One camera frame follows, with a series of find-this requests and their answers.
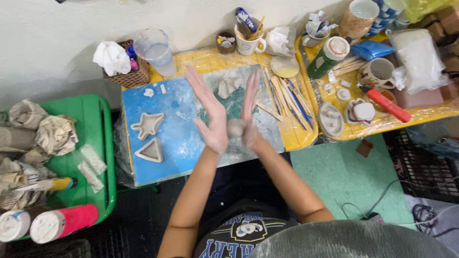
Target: wicker basket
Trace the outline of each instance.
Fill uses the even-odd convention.
[[[133,40],[127,40],[123,42],[119,42],[118,44],[122,46],[124,49],[127,49]],[[135,86],[141,86],[148,84],[150,82],[150,72],[149,72],[149,64],[146,60],[137,56],[137,63],[138,68],[136,71],[130,71],[127,74],[117,74],[113,76],[108,76],[105,72],[104,68],[102,68],[102,72],[104,74],[104,78],[112,81],[116,84],[119,84],[125,88],[132,88]]]

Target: yellow table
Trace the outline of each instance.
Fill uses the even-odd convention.
[[[269,66],[271,58],[272,56],[266,53],[255,53],[250,56],[242,56],[237,53],[237,51],[233,54],[224,56],[219,54],[217,48],[176,54],[174,55],[174,59],[177,63],[176,74],[173,77],[163,77],[153,67],[150,66],[150,83],[156,83],[163,80],[183,76],[185,74],[187,65],[195,66],[199,74],[206,74],[224,69],[260,64],[263,70],[265,67],[267,67],[270,72],[270,76],[274,76],[274,73],[271,71]],[[273,96],[271,95],[271,89],[269,88],[269,83],[264,73],[263,77],[265,78],[265,83],[271,98],[272,109],[276,111]],[[311,112],[313,112],[313,102],[309,98],[309,94],[304,83],[305,80],[303,79],[302,75],[298,74],[296,77],[292,77],[291,80],[297,89],[299,87],[300,92],[302,92],[304,99],[311,109]],[[284,114],[283,118],[284,121],[277,121],[277,124],[286,151],[293,151],[296,149],[312,146],[314,144],[319,132],[317,119],[311,119],[313,129],[311,129],[309,124],[305,122],[305,126],[308,129],[305,131],[293,116],[286,116]]]
[[[387,39],[387,37],[382,34],[378,34],[372,38],[372,40],[375,40],[378,42],[384,39]],[[357,71],[353,71],[353,72],[349,72],[349,73],[337,76],[336,79],[338,83],[333,84],[334,93],[332,94],[330,94],[326,90],[323,90],[322,86],[315,85],[313,87],[312,83],[314,83],[314,80],[312,80],[311,82],[311,80],[308,79],[306,67],[304,66],[304,63],[303,63],[303,56],[300,53],[300,47],[305,49],[307,58],[310,61],[312,61],[314,57],[316,56],[316,54],[318,53],[318,51],[320,50],[320,48],[322,47],[322,44],[319,46],[313,47],[313,48],[307,48],[301,45],[301,37],[299,37],[296,40],[295,50],[297,51],[296,52],[297,60],[300,63],[300,71],[301,71],[301,74],[303,75],[303,78],[307,78],[305,80],[305,84],[306,84],[309,96],[311,96],[311,100],[312,100],[312,104],[313,104],[316,116],[318,114],[319,104],[320,104],[318,103],[318,101],[320,102],[321,100],[328,101],[330,103],[334,103],[335,106],[337,106],[337,108],[340,110],[340,112],[344,113],[344,109],[346,108],[350,100],[355,100],[357,98],[362,98],[364,96],[363,91],[360,90],[356,86]],[[349,88],[349,91],[351,92],[351,99],[349,101],[341,101],[336,96],[337,90],[341,88],[345,88],[344,86],[340,85],[339,83],[340,79],[348,81],[352,84],[351,88]],[[322,85],[330,83],[328,81],[328,75],[324,76],[321,79],[317,79],[315,81],[320,82]],[[371,122],[371,126],[349,125],[345,123],[343,133],[339,135],[338,137],[332,137],[332,139],[333,140],[351,140],[351,139],[355,139],[359,137],[365,137],[367,135],[400,129],[400,128],[404,128],[404,127],[415,125],[415,124],[426,123],[426,122],[438,120],[441,118],[457,116],[459,115],[459,105],[457,103],[450,102],[450,103],[446,103],[438,107],[411,109],[407,111],[413,116],[411,121],[408,123],[402,123],[401,121],[396,119],[393,115],[375,118]]]

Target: person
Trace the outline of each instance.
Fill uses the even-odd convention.
[[[218,203],[220,199],[226,202],[228,196],[235,192],[218,194],[214,189],[211,191],[219,156],[228,146],[226,110],[193,67],[188,67],[185,77],[208,113],[209,123],[207,127],[203,121],[197,118],[193,120],[204,139],[204,151],[175,203],[157,257],[244,258],[257,244],[286,228],[335,219],[289,162],[276,152],[254,125],[252,112],[256,104],[259,70],[250,75],[246,83],[241,108],[241,119],[246,124],[242,141],[258,155],[257,162],[264,167],[260,169],[269,176],[269,183],[274,184],[275,189],[270,188],[269,184],[257,187],[263,178],[257,175],[252,180],[254,184],[239,184],[239,190],[244,189],[245,193],[252,191],[257,198],[241,196],[238,192],[235,197],[241,199],[221,212],[215,208],[216,205],[210,205]],[[238,169],[235,173],[224,173],[223,177],[237,173],[246,179],[256,172]],[[289,216],[289,209],[296,220]]]

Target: clay ball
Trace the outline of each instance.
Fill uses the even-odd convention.
[[[227,123],[228,137],[238,138],[242,137],[246,129],[246,122],[241,119],[232,119]]]

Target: pink container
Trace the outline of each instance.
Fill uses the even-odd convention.
[[[30,237],[44,244],[94,225],[99,215],[94,204],[58,209],[38,215],[30,226]]]

